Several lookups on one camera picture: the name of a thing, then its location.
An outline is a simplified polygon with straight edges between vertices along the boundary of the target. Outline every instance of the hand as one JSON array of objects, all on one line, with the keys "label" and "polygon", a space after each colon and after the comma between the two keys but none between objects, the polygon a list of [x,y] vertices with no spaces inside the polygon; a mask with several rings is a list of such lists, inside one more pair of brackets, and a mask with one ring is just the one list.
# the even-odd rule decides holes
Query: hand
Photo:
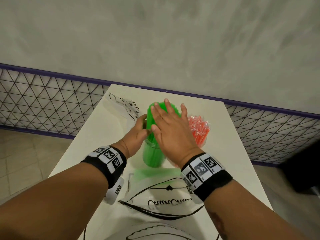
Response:
[{"label": "hand", "polygon": [[126,135],[118,142],[112,144],[113,147],[118,148],[125,155],[127,160],[132,157],[140,149],[143,141],[151,133],[147,129],[143,129],[143,124],[147,118],[144,114],[137,119],[136,124]]},{"label": "hand", "polygon": [[151,106],[151,113],[157,125],[151,129],[162,152],[182,168],[191,157],[202,153],[189,128],[188,111],[181,104],[181,118],[174,112],[168,99],[164,100],[168,113],[158,103]]}]

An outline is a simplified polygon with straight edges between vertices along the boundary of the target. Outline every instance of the left hand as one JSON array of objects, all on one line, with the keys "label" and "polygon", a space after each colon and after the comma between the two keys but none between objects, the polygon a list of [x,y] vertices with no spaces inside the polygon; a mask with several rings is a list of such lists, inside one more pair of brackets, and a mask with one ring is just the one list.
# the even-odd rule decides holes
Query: left hand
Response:
[{"label": "left hand", "polygon": [[151,133],[147,129],[143,129],[144,121],[147,115],[144,114],[140,116],[132,129],[118,142],[112,144],[111,146],[118,148],[125,155],[127,160],[132,157],[140,149],[143,141]]}]

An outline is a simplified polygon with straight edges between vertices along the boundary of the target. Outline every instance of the gray wall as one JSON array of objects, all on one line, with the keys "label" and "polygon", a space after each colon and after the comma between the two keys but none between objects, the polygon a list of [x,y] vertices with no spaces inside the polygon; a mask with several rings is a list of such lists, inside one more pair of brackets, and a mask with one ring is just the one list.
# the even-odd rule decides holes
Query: gray wall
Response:
[{"label": "gray wall", "polygon": [[320,0],[0,0],[0,63],[320,114]]}]

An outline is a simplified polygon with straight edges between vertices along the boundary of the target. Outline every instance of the plastic cup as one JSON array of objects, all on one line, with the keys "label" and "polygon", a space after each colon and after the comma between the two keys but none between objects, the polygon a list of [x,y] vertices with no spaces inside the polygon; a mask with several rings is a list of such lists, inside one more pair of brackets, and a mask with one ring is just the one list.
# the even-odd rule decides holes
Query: plastic cup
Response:
[{"label": "plastic cup", "polygon": [[151,168],[161,167],[166,159],[158,143],[152,143],[148,139],[145,140],[142,158],[144,163]]}]

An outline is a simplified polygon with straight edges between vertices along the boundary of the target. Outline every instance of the white table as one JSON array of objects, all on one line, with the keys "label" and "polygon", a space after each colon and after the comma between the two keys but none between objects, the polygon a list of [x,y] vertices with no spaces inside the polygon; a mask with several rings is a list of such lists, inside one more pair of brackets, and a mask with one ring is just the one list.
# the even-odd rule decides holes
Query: white table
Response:
[{"label": "white table", "polygon": [[[266,193],[222,102],[119,85],[111,85],[108,92],[133,100],[142,114],[147,113],[151,103],[161,102],[168,98],[177,107],[184,103],[189,115],[204,116],[211,123],[211,129],[203,150],[216,157],[235,180],[271,208]],[[106,96],[104,96],[50,176],[78,164],[85,155],[99,146],[110,145],[118,141],[124,136],[123,128],[125,127],[126,120],[123,117],[119,118],[113,115],[108,110]],[[128,172],[132,172],[135,168],[146,167],[142,161],[142,150],[139,150],[127,163],[123,174],[125,183],[118,199],[123,198],[126,192]],[[172,165],[166,161],[163,167],[172,167]],[[105,239],[126,226],[149,221],[159,220],[128,209],[119,203],[110,206],[102,201],[87,226],[86,239]],[[168,223],[198,239],[213,239],[218,235],[204,208],[193,216]]]}]

